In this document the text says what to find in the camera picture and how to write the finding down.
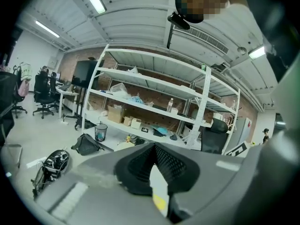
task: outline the white wall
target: white wall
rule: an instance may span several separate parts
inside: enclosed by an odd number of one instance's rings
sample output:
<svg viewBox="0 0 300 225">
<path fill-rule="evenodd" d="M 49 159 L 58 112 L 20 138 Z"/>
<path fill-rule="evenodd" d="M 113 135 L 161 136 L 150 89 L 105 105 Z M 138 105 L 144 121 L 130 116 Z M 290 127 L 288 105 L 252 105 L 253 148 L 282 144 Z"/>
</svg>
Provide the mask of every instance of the white wall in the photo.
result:
<svg viewBox="0 0 300 225">
<path fill-rule="evenodd" d="M 29 90 L 33 91 L 35 75 L 38 73 L 40 68 L 48 65 L 51 56 L 56 57 L 59 61 L 55 69 L 49 69 L 49 74 L 51 74 L 51 72 L 57 72 L 63 57 L 62 51 L 34 34 L 24 30 L 15 45 L 8 66 L 12 71 L 13 66 L 19 65 L 21 62 L 31 64 L 32 80 L 30 82 Z"/>
<path fill-rule="evenodd" d="M 255 130 L 253 133 L 252 141 L 256 144 L 260 144 L 263 142 L 264 133 L 263 130 L 267 128 L 269 130 L 269 137 L 271 138 L 274 131 L 276 118 L 276 111 L 265 111 L 259 112 L 257 115 L 257 121 Z"/>
</svg>

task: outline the computer monitor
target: computer monitor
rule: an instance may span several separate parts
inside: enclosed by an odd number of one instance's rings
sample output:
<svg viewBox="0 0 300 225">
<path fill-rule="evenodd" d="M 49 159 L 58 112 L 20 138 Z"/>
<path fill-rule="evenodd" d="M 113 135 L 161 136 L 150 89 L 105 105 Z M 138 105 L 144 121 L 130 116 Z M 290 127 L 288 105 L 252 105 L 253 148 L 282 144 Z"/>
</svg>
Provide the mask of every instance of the computer monitor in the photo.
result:
<svg viewBox="0 0 300 225">
<path fill-rule="evenodd" d="M 77 62 L 75 71 L 73 73 L 72 84 L 82 88 L 88 88 L 91 77 L 95 70 L 97 60 L 87 60 Z M 98 77 L 94 79 L 93 88 L 98 83 Z"/>
</svg>

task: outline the white metal shelving unit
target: white metal shelving unit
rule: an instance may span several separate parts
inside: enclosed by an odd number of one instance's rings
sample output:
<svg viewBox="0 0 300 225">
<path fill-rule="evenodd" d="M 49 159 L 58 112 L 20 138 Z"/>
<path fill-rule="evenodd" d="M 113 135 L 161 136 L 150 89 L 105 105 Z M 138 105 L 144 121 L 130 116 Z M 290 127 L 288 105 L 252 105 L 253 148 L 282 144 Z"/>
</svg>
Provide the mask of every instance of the white metal shelving unit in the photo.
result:
<svg viewBox="0 0 300 225">
<path fill-rule="evenodd" d="M 103 68 L 99 67 L 99 64 L 101 60 L 103 59 L 104 55 L 106 53 L 110 53 L 110 55 L 116 60 L 117 65 L 115 69 L 110 68 Z M 187 86 L 178 86 L 176 84 L 166 82 L 157 78 L 153 78 L 150 76 L 145 76 L 142 74 L 134 74 L 123 70 L 117 70 L 118 66 L 125 66 L 128 68 L 134 68 L 137 67 L 138 69 L 142 71 L 149 71 L 156 74 L 164 75 L 167 77 L 171 77 L 173 79 L 185 82 Z M 106 75 L 110 77 L 111 81 L 118 81 L 123 83 L 128 83 L 131 85 L 143 87 L 149 90 L 157 91 L 160 93 L 167 94 L 169 96 L 172 96 L 174 98 L 180 98 L 182 100 L 185 100 L 185 107 L 183 113 L 186 115 L 189 109 L 189 105 L 191 102 L 197 104 L 199 106 L 198 114 L 195 120 L 191 118 L 187 118 L 180 115 L 174 115 L 169 112 L 156 109 L 147 105 L 142 105 L 139 103 L 135 103 L 120 97 L 116 97 L 112 94 L 101 92 L 98 90 L 91 89 L 93 80 L 96 76 L 96 73 L 100 71 L 100 74 L 97 76 Z M 198 93 L 194 90 L 194 87 L 199 87 L 203 90 L 202 94 Z M 158 113 L 164 116 L 168 116 L 174 119 L 180 120 L 180 122 L 183 124 L 183 122 L 189 122 L 192 123 L 193 129 L 190 132 L 188 137 L 185 137 L 184 140 L 187 141 L 187 144 L 185 145 L 183 141 L 178 137 L 177 141 L 170 140 L 169 137 L 157 137 L 152 135 L 151 133 L 144 133 L 140 130 L 133 129 L 131 127 L 127 127 L 123 124 L 118 124 L 112 121 L 109 121 L 106 117 L 100 117 L 99 112 L 95 113 L 95 111 L 87 111 L 87 103 L 89 100 L 90 93 L 98 94 L 100 96 L 103 96 L 106 98 L 114 99 L 116 101 L 123 102 L 125 104 L 129 104 L 132 106 L 136 106 L 154 113 Z M 221 98 L 222 96 L 229 96 L 229 95 L 236 95 L 236 107 L 235 109 L 231 109 L 224 104 L 221 104 L 220 102 L 213 100 L 208 97 L 209 93 L 214 94 L 215 96 Z M 150 52 L 143 52 L 143 51 L 137 51 L 137 50 L 126 50 L 126 49 L 110 49 L 109 45 L 105 47 L 103 50 L 98 63 L 96 65 L 96 68 L 93 72 L 92 79 L 90 81 L 84 106 L 83 106 L 83 113 L 82 113 L 82 132 L 84 132 L 84 119 L 87 116 L 89 120 L 93 123 L 99 123 L 100 121 L 103 123 L 107 123 L 109 126 L 113 126 L 119 130 L 122 130 L 124 132 L 128 132 L 130 134 L 138 135 L 140 137 L 143 137 L 145 139 L 153 140 L 156 142 L 161 143 L 170 143 L 178 146 L 183 146 L 186 148 L 193 148 L 195 149 L 194 143 L 198 138 L 199 135 L 199 128 L 201 126 L 203 127 L 210 127 L 211 125 L 208 123 L 203 123 L 203 115 L 204 110 L 206 108 L 211 109 L 215 112 L 225 112 L 225 113 L 231 113 L 234 115 L 233 125 L 234 128 L 238 108 L 239 108 L 239 101 L 240 101 L 240 90 L 236 91 L 233 88 L 231 88 L 226 83 L 222 82 L 221 80 L 213 77 L 211 75 L 211 68 L 206 67 L 206 71 L 203 71 L 195 66 L 192 66 L 190 64 L 187 64 L 185 62 L 162 56 L 155 53 Z M 226 144 L 224 146 L 223 151 L 225 151 L 230 138 L 232 135 L 232 130 L 228 132 L 228 138 L 226 141 Z"/>
</svg>

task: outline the concrete floor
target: concrete floor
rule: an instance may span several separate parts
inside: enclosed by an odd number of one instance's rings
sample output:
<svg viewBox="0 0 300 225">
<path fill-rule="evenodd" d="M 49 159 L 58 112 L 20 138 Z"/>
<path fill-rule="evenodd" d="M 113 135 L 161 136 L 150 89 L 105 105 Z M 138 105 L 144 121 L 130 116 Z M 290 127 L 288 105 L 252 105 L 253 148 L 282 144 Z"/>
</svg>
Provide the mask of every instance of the concrete floor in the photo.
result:
<svg viewBox="0 0 300 225">
<path fill-rule="evenodd" d="M 68 125 L 62 124 L 62 119 L 59 119 L 55 109 L 53 110 L 54 116 L 50 113 L 44 115 L 44 119 L 41 119 L 39 113 L 32 116 L 32 112 L 37 109 L 38 105 L 33 100 L 33 94 L 29 94 L 20 104 L 28 111 L 28 114 L 19 112 L 18 119 L 14 116 L 15 126 L 7 137 L 7 143 L 22 145 L 20 168 L 9 168 L 12 174 L 9 179 L 20 196 L 33 198 L 33 185 L 30 180 L 35 178 L 38 165 L 31 168 L 27 168 L 26 165 L 36 159 L 48 157 L 55 150 L 64 149 L 71 156 L 69 170 L 86 159 L 107 153 L 107 151 L 100 150 L 93 155 L 81 156 L 75 150 L 71 150 L 71 146 L 81 135 L 80 129 L 78 131 L 74 129 L 74 119 L 66 119 Z M 67 109 L 64 109 L 63 113 L 71 114 Z"/>
</svg>

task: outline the office chair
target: office chair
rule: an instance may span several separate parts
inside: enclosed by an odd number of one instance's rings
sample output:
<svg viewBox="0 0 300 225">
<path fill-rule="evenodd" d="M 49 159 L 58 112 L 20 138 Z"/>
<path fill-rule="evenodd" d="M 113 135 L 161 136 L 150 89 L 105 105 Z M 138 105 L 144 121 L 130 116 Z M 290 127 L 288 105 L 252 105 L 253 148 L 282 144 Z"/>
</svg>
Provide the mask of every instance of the office chair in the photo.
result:
<svg viewBox="0 0 300 225">
<path fill-rule="evenodd" d="M 44 119 L 44 112 L 51 113 L 54 116 L 54 113 L 50 111 L 46 106 L 54 102 L 54 98 L 49 95 L 48 88 L 48 77 L 42 75 L 42 72 L 39 75 L 36 75 L 36 81 L 34 84 L 34 100 L 36 103 L 40 103 L 42 107 L 39 107 L 32 113 L 42 112 L 42 119 Z"/>
<path fill-rule="evenodd" d="M 48 108 L 55 108 L 56 112 L 58 113 L 58 108 L 60 107 L 59 105 L 56 104 L 56 102 L 60 101 L 60 94 L 56 91 L 56 73 L 53 72 L 51 74 L 50 78 L 50 96 L 54 98 L 54 103 L 51 105 L 48 105 Z"/>
<path fill-rule="evenodd" d="M 227 140 L 228 125 L 213 118 L 211 127 L 204 127 L 201 132 L 201 151 L 221 154 Z"/>
<path fill-rule="evenodd" d="M 19 111 L 25 111 L 25 113 L 27 114 L 27 111 L 26 109 L 24 109 L 22 106 L 17 106 L 18 103 L 22 102 L 25 97 L 21 97 L 18 93 L 18 89 L 19 87 L 21 86 L 21 67 L 17 67 L 17 66 L 14 66 L 14 74 L 16 75 L 16 86 L 15 86 L 15 91 L 14 91 L 14 94 L 13 94 L 13 108 L 12 110 L 15 111 L 15 118 L 18 118 L 18 115 L 17 115 L 17 110 Z"/>
<path fill-rule="evenodd" d="M 16 165 L 19 168 L 22 146 L 6 143 L 6 138 L 15 125 L 12 108 L 16 79 L 16 75 L 12 73 L 0 72 L 0 150 L 3 166 Z"/>
</svg>

